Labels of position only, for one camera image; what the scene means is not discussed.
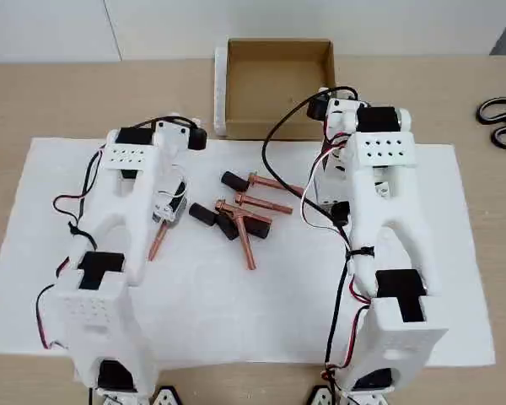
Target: cardboard box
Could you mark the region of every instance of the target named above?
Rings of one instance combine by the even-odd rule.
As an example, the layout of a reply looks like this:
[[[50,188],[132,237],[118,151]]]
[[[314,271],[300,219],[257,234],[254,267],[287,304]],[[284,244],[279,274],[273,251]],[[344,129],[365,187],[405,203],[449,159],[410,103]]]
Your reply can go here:
[[[224,126],[228,138],[264,139],[300,101],[335,85],[329,40],[229,40]],[[320,123],[307,106],[274,139],[320,139]]]

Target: white wall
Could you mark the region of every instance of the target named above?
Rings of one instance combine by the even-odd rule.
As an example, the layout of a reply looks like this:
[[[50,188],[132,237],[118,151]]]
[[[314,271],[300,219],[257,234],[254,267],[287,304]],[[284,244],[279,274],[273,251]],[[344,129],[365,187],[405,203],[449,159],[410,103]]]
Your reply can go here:
[[[246,36],[330,38],[338,54],[488,54],[505,26],[506,0],[0,0],[0,62],[211,57]]]
[[[227,37],[325,37],[338,54],[488,54],[506,0],[106,0],[124,59],[210,57]]]
[[[118,60],[103,0],[0,0],[0,62]]]

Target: light wood tabletop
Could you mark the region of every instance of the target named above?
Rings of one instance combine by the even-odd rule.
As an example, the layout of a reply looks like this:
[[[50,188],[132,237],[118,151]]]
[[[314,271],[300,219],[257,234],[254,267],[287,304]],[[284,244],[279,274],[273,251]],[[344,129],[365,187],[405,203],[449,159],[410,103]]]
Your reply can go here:
[[[493,326],[496,365],[424,370],[390,403],[506,402],[506,151],[474,119],[480,102],[506,96],[506,57],[337,58],[336,79],[374,104],[407,108],[417,142],[455,145]],[[102,138],[166,111],[211,122],[213,61],[0,65],[0,245],[32,137]],[[229,364],[160,379],[184,404],[302,404],[319,373],[320,366]],[[86,401],[70,360],[0,355],[0,404]]]

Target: copper rod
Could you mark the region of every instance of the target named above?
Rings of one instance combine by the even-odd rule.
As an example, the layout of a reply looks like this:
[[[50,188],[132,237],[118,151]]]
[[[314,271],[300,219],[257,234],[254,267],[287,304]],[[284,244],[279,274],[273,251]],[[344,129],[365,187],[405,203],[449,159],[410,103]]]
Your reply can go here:
[[[278,211],[280,213],[293,213],[293,209],[290,207],[281,204],[276,204],[274,202],[269,202],[267,200],[262,200],[260,198],[246,196],[243,192],[237,192],[234,200],[239,205],[248,204],[264,209],[271,209],[272,211]]]
[[[242,247],[244,248],[245,260],[247,261],[247,268],[250,270],[255,270],[255,258],[253,257],[253,251],[251,250],[250,238],[247,235],[247,230],[245,229],[244,217],[242,215],[234,216],[234,222],[236,223],[236,228],[238,228],[238,234],[240,235],[240,242],[242,242]]]
[[[262,215],[259,215],[257,213],[247,211],[246,209],[235,207],[234,205],[229,205],[225,202],[225,200],[217,200],[216,209],[218,211],[224,211],[226,213],[229,213],[231,217],[234,217],[235,215],[242,215],[243,217],[258,219],[259,221],[266,222],[267,224],[272,223],[272,219],[268,217],[263,217]]]
[[[163,238],[169,229],[169,224],[167,221],[163,221],[161,226],[159,226],[158,233],[155,238],[153,238],[152,245],[150,246],[150,252],[148,253],[148,261],[151,262],[156,255],[158,254],[159,247],[161,246],[161,242],[163,242]]]
[[[255,184],[261,184],[266,187],[277,188],[279,190],[286,190],[286,188],[283,187],[283,185],[280,184],[278,181],[262,177],[261,175],[256,175],[255,173],[250,173],[248,181],[252,186]],[[291,186],[291,188],[296,192],[299,192],[300,195],[304,194],[304,189],[302,187]]]

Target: white foam sheet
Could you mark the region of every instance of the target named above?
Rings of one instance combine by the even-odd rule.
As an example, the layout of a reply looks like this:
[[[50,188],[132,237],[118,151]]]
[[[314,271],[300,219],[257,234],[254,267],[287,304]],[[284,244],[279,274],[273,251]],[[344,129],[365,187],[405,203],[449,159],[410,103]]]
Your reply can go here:
[[[80,188],[89,157],[100,144],[60,138],[36,138],[31,144],[0,251],[0,353],[64,354],[42,349],[35,323],[35,297],[54,281],[71,242],[67,219],[53,212],[51,201]],[[268,155],[283,178],[304,184],[318,148],[318,143],[274,142]],[[219,181],[222,173],[266,174],[260,155],[259,142],[215,140],[205,151],[183,153],[179,161],[189,176],[190,201],[212,207],[218,197],[232,200],[232,191]],[[428,365],[493,364],[493,338],[455,151],[419,145],[417,157],[450,321]],[[344,261],[341,239],[302,223],[298,198],[258,186],[250,193],[295,207],[292,216],[270,213],[274,220],[267,239],[251,237],[255,271],[246,270],[239,240],[228,241],[217,227],[185,214],[165,237],[157,261],[148,264],[143,284],[132,288],[137,317],[162,369],[323,361]],[[308,213],[311,221],[320,222],[313,210]],[[378,268],[409,265],[390,230],[382,231],[376,253]],[[41,301],[43,322],[48,340],[60,339],[49,296]],[[346,289],[332,361],[342,359],[357,308]]]

